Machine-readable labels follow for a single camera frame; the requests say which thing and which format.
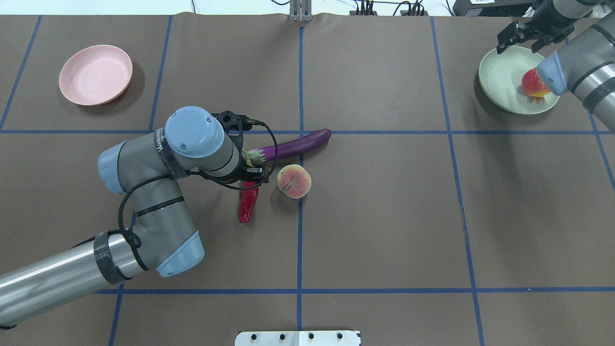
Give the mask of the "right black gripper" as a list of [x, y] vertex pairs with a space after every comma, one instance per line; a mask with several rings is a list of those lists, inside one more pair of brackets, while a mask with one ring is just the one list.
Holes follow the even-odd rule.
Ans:
[[497, 35], [497, 54], [527, 41], [527, 38], [536, 39], [531, 45], [531, 51], [538, 53], [548, 45], [548, 37], [562, 35], [577, 21], [571, 0], [534, 0], [532, 9], [535, 13], [527, 24], [515, 20]]

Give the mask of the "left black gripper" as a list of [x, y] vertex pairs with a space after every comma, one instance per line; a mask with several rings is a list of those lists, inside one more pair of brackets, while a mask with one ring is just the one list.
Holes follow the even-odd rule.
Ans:
[[234, 155], [237, 159], [230, 160], [225, 166], [231, 168], [230, 173], [220, 177], [212, 175], [212, 179], [221, 184], [229, 185], [239, 181], [255, 184], [268, 183], [269, 175], [264, 172], [264, 165], [248, 162], [248, 156], [243, 152], [244, 132], [250, 131], [254, 125], [264, 126], [264, 123], [245, 115], [235, 114], [232, 111], [214, 113], [212, 116], [220, 122], [224, 132], [237, 149], [237, 153]]

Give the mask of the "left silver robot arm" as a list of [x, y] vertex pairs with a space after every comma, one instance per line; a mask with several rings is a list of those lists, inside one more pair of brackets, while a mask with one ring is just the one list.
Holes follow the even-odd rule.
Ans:
[[242, 152], [253, 126], [266, 123], [182, 107], [164, 127], [101, 153], [101, 181], [123, 196], [116, 228], [3, 274], [1, 331], [148, 270], [171, 277], [198, 265], [204, 246], [178, 182], [199, 176], [231, 190], [238, 181], [267, 182], [263, 166], [251, 167]]

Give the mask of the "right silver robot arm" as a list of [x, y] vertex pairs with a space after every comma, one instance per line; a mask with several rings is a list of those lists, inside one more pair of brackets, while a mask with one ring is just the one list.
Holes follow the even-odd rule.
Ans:
[[[498, 53], [532, 41], [536, 53], [562, 42], [599, 0], [536, 0], [525, 24], [513, 21], [498, 34]], [[537, 66], [540, 80], [557, 96], [571, 92], [609, 131], [615, 129], [615, 13], [610, 11]]]

